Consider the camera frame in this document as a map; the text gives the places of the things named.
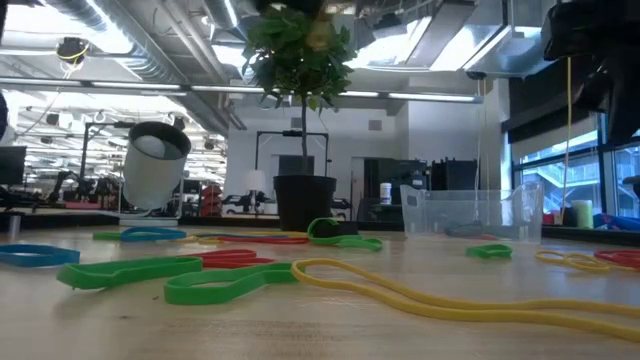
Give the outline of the white round lamp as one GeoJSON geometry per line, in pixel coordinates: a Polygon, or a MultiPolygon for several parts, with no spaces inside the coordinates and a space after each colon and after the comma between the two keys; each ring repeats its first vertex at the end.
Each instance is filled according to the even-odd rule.
{"type": "Polygon", "coordinates": [[[180,216],[156,216],[169,204],[173,191],[183,189],[184,170],[191,151],[186,134],[164,122],[140,122],[128,132],[123,166],[122,194],[126,202],[143,211],[126,214],[119,224],[128,227],[176,227],[180,216]]]}

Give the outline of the black cabinet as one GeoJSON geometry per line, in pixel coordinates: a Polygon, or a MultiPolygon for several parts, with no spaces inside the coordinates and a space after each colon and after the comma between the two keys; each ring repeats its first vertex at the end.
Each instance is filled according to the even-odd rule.
{"type": "Polygon", "coordinates": [[[364,160],[363,195],[358,207],[358,221],[400,224],[403,222],[400,187],[417,190],[429,187],[427,164],[417,160],[367,158],[364,160]],[[391,204],[383,203],[381,185],[391,185],[391,204]]]}

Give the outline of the blue rubber band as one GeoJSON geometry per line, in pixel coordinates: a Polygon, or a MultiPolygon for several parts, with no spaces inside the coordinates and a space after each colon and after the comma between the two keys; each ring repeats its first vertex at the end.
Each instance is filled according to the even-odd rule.
{"type": "Polygon", "coordinates": [[[134,227],[120,234],[121,242],[145,242],[145,241],[171,241],[180,240],[187,236],[184,231],[158,228],[158,227],[134,227]]]}
{"type": "Polygon", "coordinates": [[[48,245],[0,245],[0,263],[17,267],[49,267],[78,263],[80,252],[48,245]]]}

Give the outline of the clear plastic bin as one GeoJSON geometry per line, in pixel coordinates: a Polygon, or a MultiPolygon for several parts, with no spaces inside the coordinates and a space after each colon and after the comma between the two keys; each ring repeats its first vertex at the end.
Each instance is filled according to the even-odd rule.
{"type": "Polygon", "coordinates": [[[527,182],[514,190],[416,190],[401,187],[404,230],[409,236],[441,234],[453,224],[481,222],[498,241],[539,242],[543,185],[527,182]]]}

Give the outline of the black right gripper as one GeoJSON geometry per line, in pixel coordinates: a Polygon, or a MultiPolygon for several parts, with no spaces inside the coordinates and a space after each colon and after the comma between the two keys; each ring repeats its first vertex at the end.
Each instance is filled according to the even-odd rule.
{"type": "Polygon", "coordinates": [[[599,56],[603,52],[599,30],[602,5],[603,0],[574,0],[552,6],[541,30],[543,59],[599,56]]]}

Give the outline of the blue object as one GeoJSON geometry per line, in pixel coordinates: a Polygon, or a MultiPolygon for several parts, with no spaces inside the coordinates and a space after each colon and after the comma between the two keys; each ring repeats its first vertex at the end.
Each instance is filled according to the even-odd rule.
{"type": "Polygon", "coordinates": [[[593,216],[593,225],[598,230],[640,232],[640,218],[600,213],[593,216]]]}

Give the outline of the yellow green cylinder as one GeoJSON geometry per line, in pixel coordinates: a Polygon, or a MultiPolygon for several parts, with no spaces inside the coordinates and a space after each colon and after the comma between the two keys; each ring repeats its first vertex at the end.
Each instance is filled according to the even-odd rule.
{"type": "Polygon", "coordinates": [[[571,202],[576,214],[576,227],[582,229],[593,229],[593,202],[591,200],[575,200],[571,202]]]}

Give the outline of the red stacked objects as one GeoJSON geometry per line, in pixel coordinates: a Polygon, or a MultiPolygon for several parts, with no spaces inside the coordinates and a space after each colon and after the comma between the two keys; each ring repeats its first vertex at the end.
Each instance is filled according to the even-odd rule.
{"type": "Polygon", "coordinates": [[[201,190],[199,215],[201,217],[219,217],[222,213],[221,188],[217,185],[208,185],[201,190]]]}

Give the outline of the olive rubber band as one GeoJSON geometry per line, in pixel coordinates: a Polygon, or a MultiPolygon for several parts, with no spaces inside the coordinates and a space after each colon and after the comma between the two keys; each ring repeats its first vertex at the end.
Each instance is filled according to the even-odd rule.
{"type": "Polygon", "coordinates": [[[216,240],[215,237],[219,237],[219,236],[307,237],[306,234],[301,233],[301,232],[192,233],[192,234],[188,234],[185,238],[178,240],[178,242],[182,242],[182,243],[198,243],[198,244],[202,244],[202,245],[217,245],[217,244],[223,244],[223,243],[234,243],[234,242],[223,242],[223,241],[216,240]]]}

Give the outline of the black rig frame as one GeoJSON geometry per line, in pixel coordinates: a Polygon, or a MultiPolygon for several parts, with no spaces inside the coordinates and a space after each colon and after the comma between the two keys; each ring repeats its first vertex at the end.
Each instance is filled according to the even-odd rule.
{"type": "MultiPolygon", "coordinates": [[[[302,137],[301,130],[283,130],[283,131],[257,131],[255,137],[255,155],[254,155],[254,170],[259,169],[259,153],[261,148],[260,137],[262,135],[280,135],[283,137],[302,137]]],[[[325,164],[324,164],[324,176],[328,176],[328,164],[332,161],[329,158],[329,139],[330,136],[328,133],[307,133],[307,136],[321,136],[325,139],[325,164]]]]}

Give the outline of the black background robot rig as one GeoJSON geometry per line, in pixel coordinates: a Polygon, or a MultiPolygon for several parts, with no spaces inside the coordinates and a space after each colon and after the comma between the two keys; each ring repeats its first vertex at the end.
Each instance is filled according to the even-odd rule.
{"type": "Polygon", "coordinates": [[[73,171],[61,171],[46,201],[69,209],[112,210],[119,195],[120,183],[115,178],[83,178],[73,171]]]}

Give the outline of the black monitor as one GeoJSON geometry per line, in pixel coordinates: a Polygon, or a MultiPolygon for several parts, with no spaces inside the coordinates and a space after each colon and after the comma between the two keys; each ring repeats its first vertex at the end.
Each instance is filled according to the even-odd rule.
{"type": "Polygon", "coordinates": [[[25,146],[0,146],[0,185],[21,185],[24,182],[25,146]]]}

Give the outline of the long ceiling light bar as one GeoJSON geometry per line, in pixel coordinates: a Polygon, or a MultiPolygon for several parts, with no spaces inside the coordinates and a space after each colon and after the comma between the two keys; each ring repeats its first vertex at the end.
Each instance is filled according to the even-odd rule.
{"type": "MultiPolygon", "coordinates": [[[[187,85],[187,84],[160,84],[142,82],[123,81],[95,81],[84,79],[49,79],[32,77],[7,77],[0,76],[0,85],[5,87],[34,88],[34,89],[61,89],[76,90],[81,88],[104,90],[109,93],[117,91],[134,91],[141,94],[160,93],[164,95],[186,94],[188,92],[216,92],[229,94],[262,94],[263,89],[251,86],[232,85],[187,85]]],[[[361,91],[351,90],[338,94],[343,98],[362,98],[380,100],[406,100],[422,102],[443,102],[443,103],[464,103],[481,104],[484,101],[482,96],[458,95],[440,93],[418,93],[418,92],[386,92],[386,91],[361,91]]]]}

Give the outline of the yellow rubber band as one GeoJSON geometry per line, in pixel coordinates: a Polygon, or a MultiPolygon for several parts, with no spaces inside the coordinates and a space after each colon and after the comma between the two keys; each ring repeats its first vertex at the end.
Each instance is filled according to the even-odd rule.
{"type": "Polygon", "coordinates": [[[570,328],[585,332],[608,335],[640,343],[640,330],[613,323],[560,315],[553,310],[572,310],[604,313],[640,319],[640,307],[581,301],[575,299],[534,299],[513,303],[483,303],[456,300],[429,295],[412,290],[401,283],[369,273],[354,265],[328,258],[296,260],[291,266],[292,275],[301,283],[319,288],[343,290],[372,298],[396,310],[446,321],[523,323],[570,328]],[[306,273],[311,266],[336,267],[359,275],[376,286],[360,285],[348,281],[323,280],[306,273]]]}
{"type": "Polygon", "coordinates": [[[540,250],[535,254],[535,258],[542,263],[595,274],[610,273],[612,271],[638,272],[636,268],[621,266],[611,261],[599,260],[595,256],[581,253],[540,250]]]}

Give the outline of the black crate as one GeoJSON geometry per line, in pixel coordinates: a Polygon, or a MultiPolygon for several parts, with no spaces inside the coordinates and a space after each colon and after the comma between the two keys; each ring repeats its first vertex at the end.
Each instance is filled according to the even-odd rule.
{"type": "Polygon", "coordinates": [[[477,188],[477,160],[441,159],[431,162],[431,189],[435,191],[477,188]]]}

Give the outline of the grey purple rubber band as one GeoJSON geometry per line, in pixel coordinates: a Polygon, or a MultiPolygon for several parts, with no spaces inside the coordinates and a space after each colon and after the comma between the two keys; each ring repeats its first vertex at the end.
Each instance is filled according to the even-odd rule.
{"type": "Polygon", "coordinates": [[[479,237],[484,233],[484,226],[478,221],[466,224],[453,224],[446,227],[444,232],[450,237],[474,238],[479,237]]]}

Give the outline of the green plant in black pot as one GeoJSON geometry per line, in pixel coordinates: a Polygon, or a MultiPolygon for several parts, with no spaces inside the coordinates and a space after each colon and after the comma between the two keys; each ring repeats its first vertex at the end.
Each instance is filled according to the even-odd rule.
{"type": "Polygon", "coordinates": [[[331,215],[337,180],[308,170],[307,111],[321,112],[350,85],[347,65],[356,52],[350,31],[337,29],[325,4],[318,15],[275,4],[258,12],[261,20],[248,30],[242,69],[251,70],[251,83],[280,103],[292,95],[300,101],[301,170],[273,178],[281,228],[305,231],[317,218],[331,215]]]}

